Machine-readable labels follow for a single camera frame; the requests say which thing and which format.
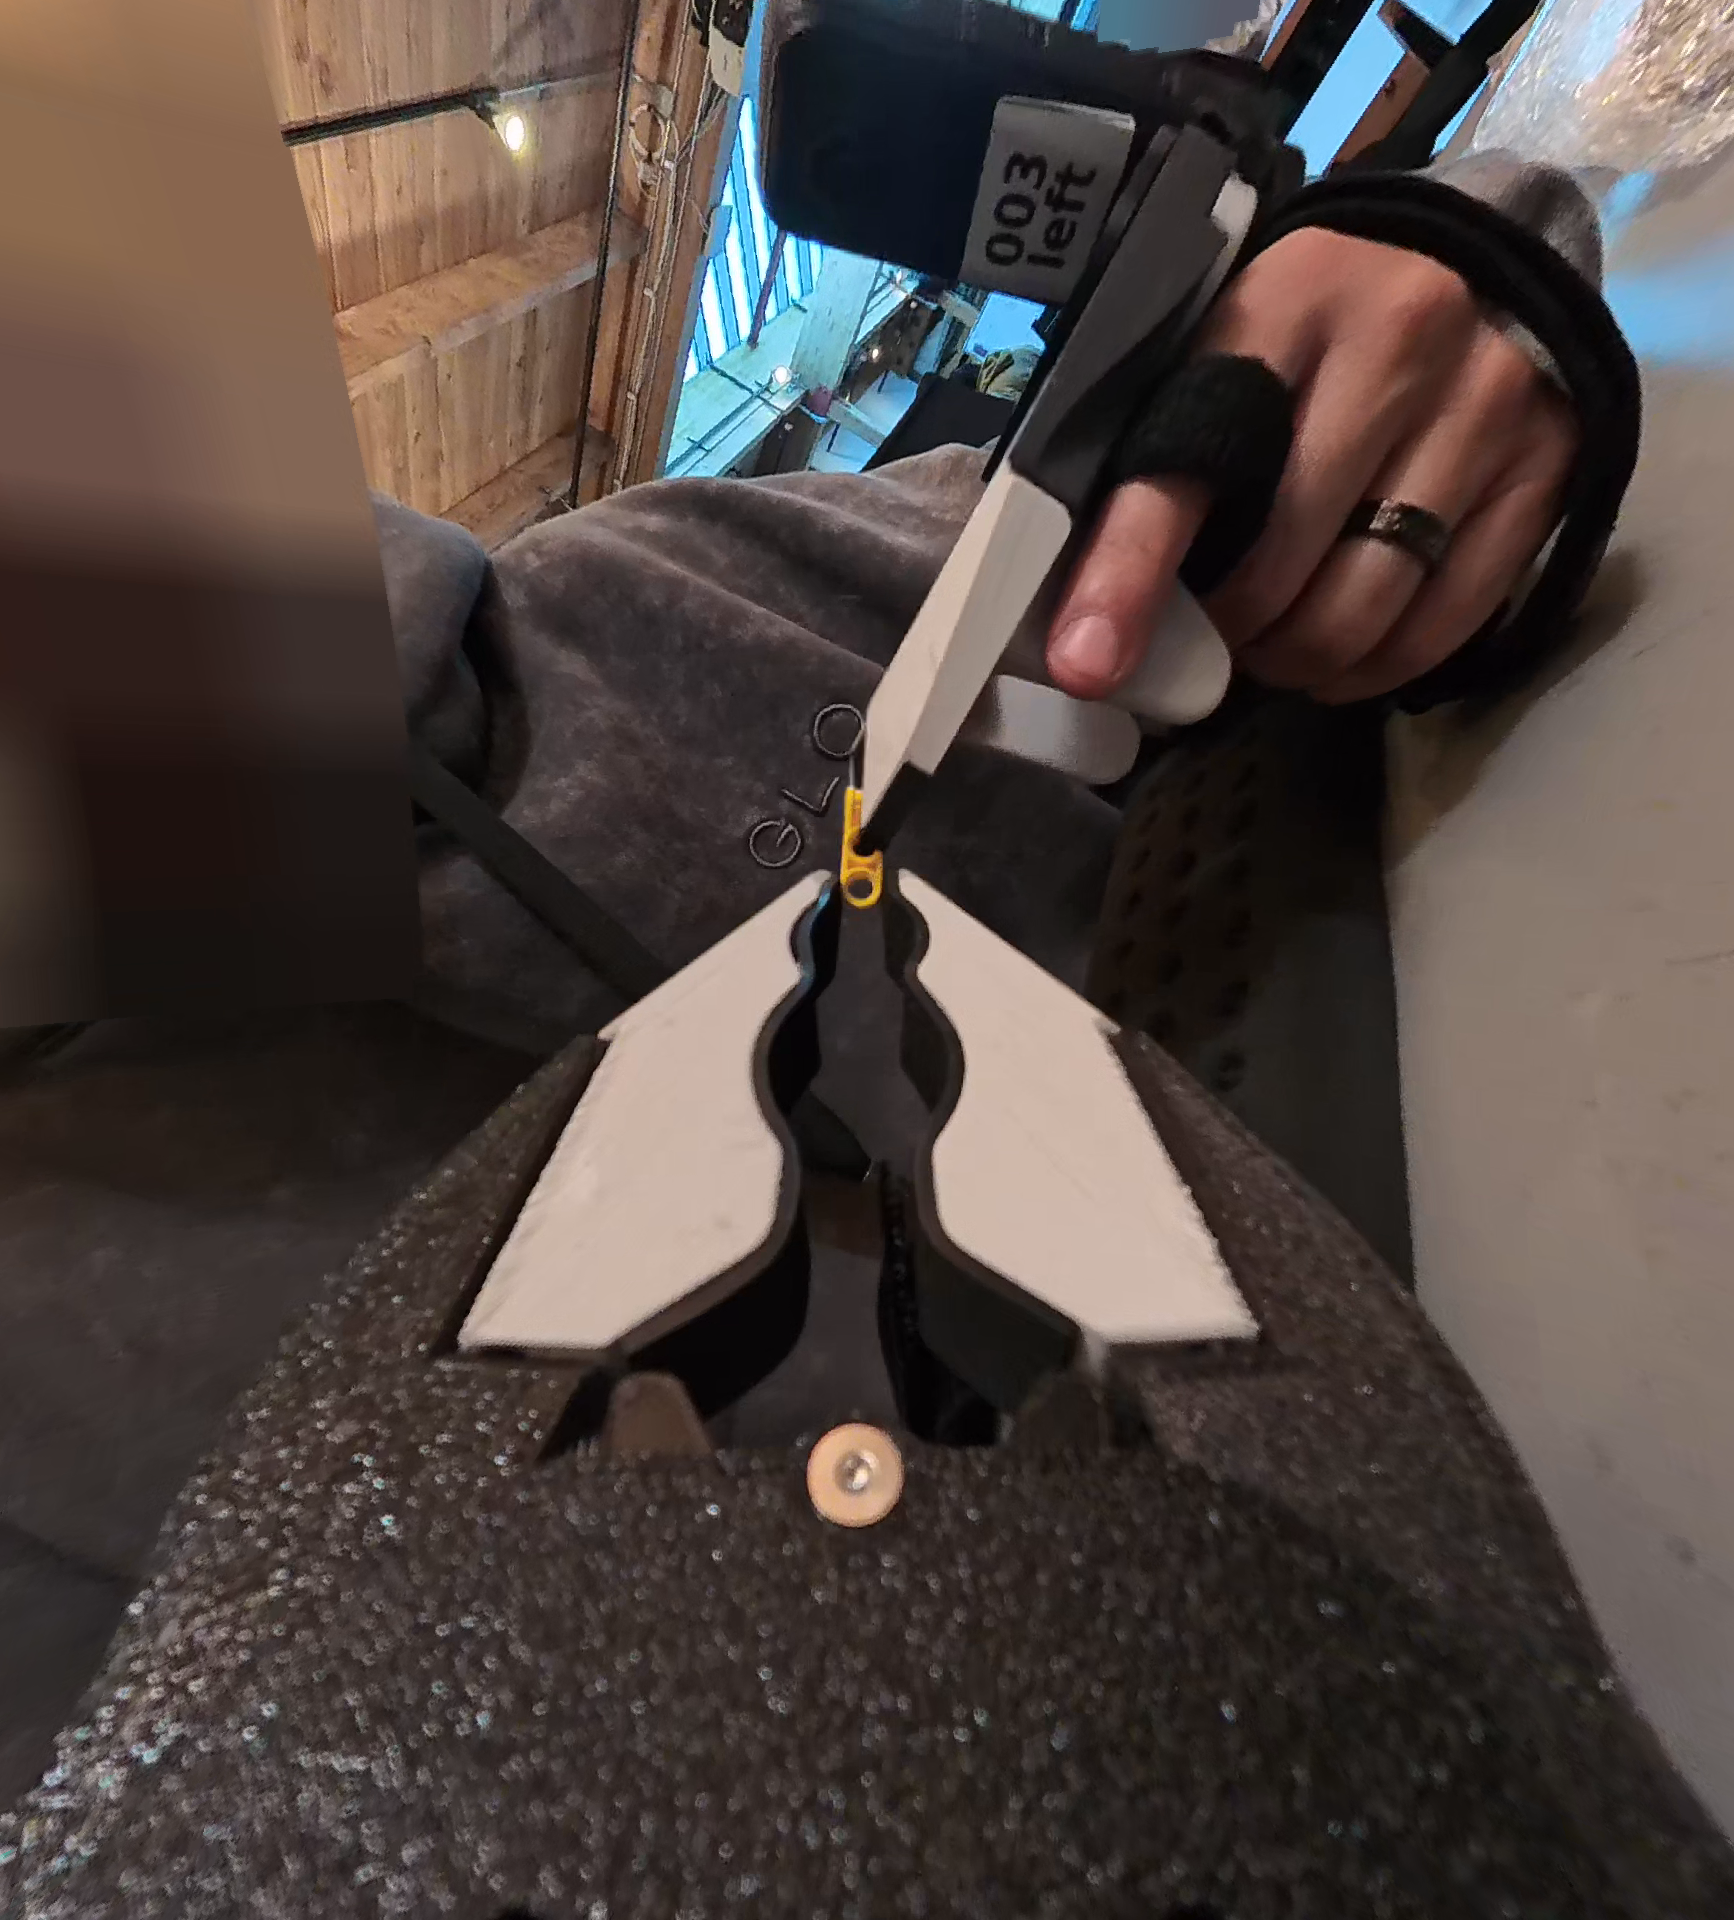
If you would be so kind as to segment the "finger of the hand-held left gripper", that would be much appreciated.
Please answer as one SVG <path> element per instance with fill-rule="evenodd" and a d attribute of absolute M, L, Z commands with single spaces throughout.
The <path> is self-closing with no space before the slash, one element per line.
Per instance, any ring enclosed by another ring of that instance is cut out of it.
<path fill-rule="evenodd" d="M 857 837 L 884 847 L 961 733 L 1071 538 L 1071 512 L 1002 460 L 863 708 Z"/>

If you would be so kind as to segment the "person's left hand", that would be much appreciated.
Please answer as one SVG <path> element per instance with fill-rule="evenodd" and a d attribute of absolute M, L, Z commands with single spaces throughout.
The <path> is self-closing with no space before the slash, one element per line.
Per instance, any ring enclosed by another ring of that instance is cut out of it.
<path fill-rule="evenodd" d="M 1221 291 L 1046 623 L 1046 678 L 1117 693 L 1179 568 L 1265 689 L 1360 707 L 1410 689 L 1517 591 L 1560 515 L 1577 430 L 1460 277 L 1304 228 Z"/>

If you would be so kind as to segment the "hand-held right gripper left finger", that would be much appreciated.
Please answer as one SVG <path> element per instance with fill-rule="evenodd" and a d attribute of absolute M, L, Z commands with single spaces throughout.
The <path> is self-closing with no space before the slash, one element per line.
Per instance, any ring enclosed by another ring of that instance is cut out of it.
<path fill-rule="evenodd" d="M 712 1449 L 808 1326 L 803 1156 L 831 878 L 793 882 L 565 1063 L 565 1099 L 463 1298 L 455 1353 L 565 1372 L 547 1449 Z"/>

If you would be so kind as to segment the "crumpled clear plastic wrap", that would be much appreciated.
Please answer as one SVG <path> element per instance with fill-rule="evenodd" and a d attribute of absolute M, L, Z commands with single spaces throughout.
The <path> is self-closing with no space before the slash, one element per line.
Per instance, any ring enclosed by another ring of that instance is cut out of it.
<path fill-rule="evenodd" d="M 1734 140 L 1734 3 L 1548 3 L 1471 146 L 1563 170 L 1695 169 Z"/>

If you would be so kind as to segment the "grey desk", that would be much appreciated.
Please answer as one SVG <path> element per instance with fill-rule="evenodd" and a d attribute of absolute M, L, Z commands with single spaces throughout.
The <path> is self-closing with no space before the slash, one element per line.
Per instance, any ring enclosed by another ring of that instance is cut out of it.
<path fill-rule="evenodd" d="M 1414 1252 L 1734 1838 L 1734 148 L 1616 261 L 1643 447 L 1575 639 L 1392 741 Z"/>

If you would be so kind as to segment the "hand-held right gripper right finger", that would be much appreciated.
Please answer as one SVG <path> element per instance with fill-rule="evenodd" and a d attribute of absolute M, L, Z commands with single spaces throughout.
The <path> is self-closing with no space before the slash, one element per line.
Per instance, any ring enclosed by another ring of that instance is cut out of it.
<path fill-rule="evenodd" d="M 908 1249 L 919 1355 L 996 1416 L 1048 1383 L 1261 1335 L 1114 1020 L 936 884 L 892 877 L 902 1068 L 926 1115 Z"/>

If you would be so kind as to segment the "person's grey sweatshirt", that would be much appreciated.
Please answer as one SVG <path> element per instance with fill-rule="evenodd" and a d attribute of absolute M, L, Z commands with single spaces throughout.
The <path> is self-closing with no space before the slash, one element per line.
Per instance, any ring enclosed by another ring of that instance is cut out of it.
<path fill-rule="evenodd" d="M 410 733 L 680 970 L 831 860 L 831 814 L 775 873 L 748 837 L 783 788 L 816 798 L 816 714 L 866 711 L 981 466 L 941 447 L 863 475 L 655 483 L 491 557 L 373 493 Z M 896 860 L 1077 991 L 1120 811 L 972 742 L 922 800 Z M 452 835 L 418 849 L 423 1015 L 544 1059 L 622 1007 Z"/>

